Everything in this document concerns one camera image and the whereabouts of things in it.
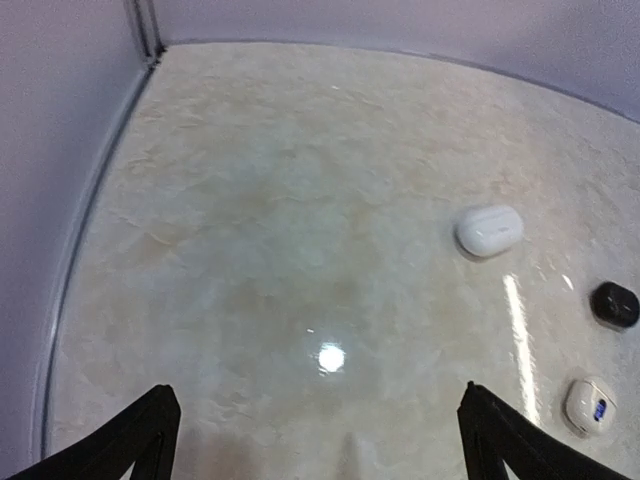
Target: black puck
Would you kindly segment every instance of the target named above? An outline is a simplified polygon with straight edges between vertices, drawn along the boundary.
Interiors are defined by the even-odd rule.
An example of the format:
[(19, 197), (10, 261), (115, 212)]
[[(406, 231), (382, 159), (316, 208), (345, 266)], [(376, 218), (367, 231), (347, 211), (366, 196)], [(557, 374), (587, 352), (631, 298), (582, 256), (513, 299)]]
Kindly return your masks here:
[(629, 328), (638, 321), (640, 302), (631, 290), (613, 282), (605, 282), (591, 294), (591, 310), (604, 322)]

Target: white container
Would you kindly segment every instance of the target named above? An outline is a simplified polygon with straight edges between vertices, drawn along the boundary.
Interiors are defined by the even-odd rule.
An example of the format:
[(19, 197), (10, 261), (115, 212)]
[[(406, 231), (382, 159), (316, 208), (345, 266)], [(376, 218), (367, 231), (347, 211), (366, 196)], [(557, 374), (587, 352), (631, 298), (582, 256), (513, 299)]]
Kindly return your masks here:
[(565, 405), (567, 417), (582, 433), (600, 435), (611, 428), (616, 416), (613, 390), (598, 377), (587, 377), (571, 385)]
[(456, 227), (462, 248), (476, 257), (492, 257), (522, 239), (522, 218), (508, 205), (494, 205), (467, 212)]

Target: glossy floor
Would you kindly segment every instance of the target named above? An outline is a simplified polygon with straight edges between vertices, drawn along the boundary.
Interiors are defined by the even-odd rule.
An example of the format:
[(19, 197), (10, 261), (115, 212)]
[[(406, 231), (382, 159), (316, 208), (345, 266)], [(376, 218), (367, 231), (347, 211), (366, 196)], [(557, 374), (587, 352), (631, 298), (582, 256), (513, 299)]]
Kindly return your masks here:
[[(587, 302), (606, 279), (640, 289), (639, 154), (638, 125), (462, 66), (173, 48), (66, 299), (53, 450), (169, 383), (177, 479), (459, 479), (474, 380), (640, 477), (640, 333)], [(491, 203), (526, 238), (472, 262), (453, 225)], [(620, 409), (581, 440), (561, 400), (586, 373)]]

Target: blue label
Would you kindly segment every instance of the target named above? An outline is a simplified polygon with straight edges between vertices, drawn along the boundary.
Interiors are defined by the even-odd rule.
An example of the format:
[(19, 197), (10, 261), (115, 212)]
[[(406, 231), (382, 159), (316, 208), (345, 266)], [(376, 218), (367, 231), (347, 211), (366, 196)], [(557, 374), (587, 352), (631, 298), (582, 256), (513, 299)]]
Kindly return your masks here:
[(593, 413), (593, 419), (596, 422), (599, 422), (602, 417), (604, 417), (604, 412), (607, 409), (607, 402), (600, 399), (598, 400), (598, 405), (596, 405), (596, 411)]

